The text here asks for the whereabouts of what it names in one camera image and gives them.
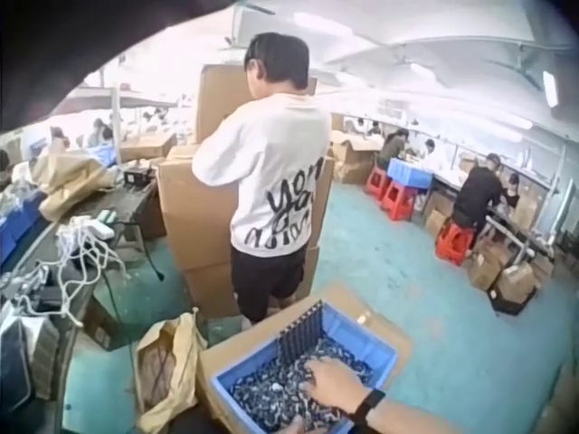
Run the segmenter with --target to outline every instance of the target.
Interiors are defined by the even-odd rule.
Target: black wristband
[[[371,409],[375,409],[375,407],[378,405],[378,403],[380,403],[384,396],[386,396],[384,392],[373,389],[370,393],[367,394],[362,403],[356,409],[355,413],[350,415],[350,419],[357,426],[367,426],[366,418],[368,413]]]

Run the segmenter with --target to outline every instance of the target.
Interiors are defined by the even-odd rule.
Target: graphic print
[[[281,181],[280,190],[272,193],[268,191],[265,199],[274,214],[271,224],[271,236],[263,239],[263,229],[252,228],[245,237],[245,245],[255,249],[265,247],[276,249],[279,246],[288,246],[299,238],[299,235],[311,224],[312,207],[316,183],[324,166],[324,157],[321,157],[308,169],[299,170],[293,178]]]

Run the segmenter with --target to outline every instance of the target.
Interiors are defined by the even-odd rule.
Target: hand
[[[307,382],[302,388],[322,405],[353,414],[370,392],[354,371],[338,360],[312,360],[306,367],[312,371],[314,382]]]

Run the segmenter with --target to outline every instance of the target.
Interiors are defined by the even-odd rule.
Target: factory floor
[[[576,282],[559,268],[517,317],[496,316],[466,270],[434,256],[422,225],[390,222],[360,189],[335,184],[322,234],[314,291],[347,283],[413,339],[410,362],[392,399],[422,407],[474,434],[526,434],[548,400],[560,365],[572,356],[579,311]],[[189,309],[190,300],[165,241],[116,292],[135,338],[156,321]],[[103,304],[109,303],[102,290]],[[211,324],[210,340],[235,333],[235,319]],[[135,420],[128,348],[105,353],[77,345],[67,384],[65,427],[124,434]]]

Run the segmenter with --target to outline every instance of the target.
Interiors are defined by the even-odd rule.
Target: paper bag
[[[195,325],[197,309],[153,325],[137,346],[135,363],[138,427],[157,434],[182,411],[194,407],[195,374],[206,342]]]
[[[31,167],[39,189],[47,194],[40,204],[43,217],[56,222],[76,203],[93,192],[114,184],[114,174],[86,154],[53,152],[41,156]]]

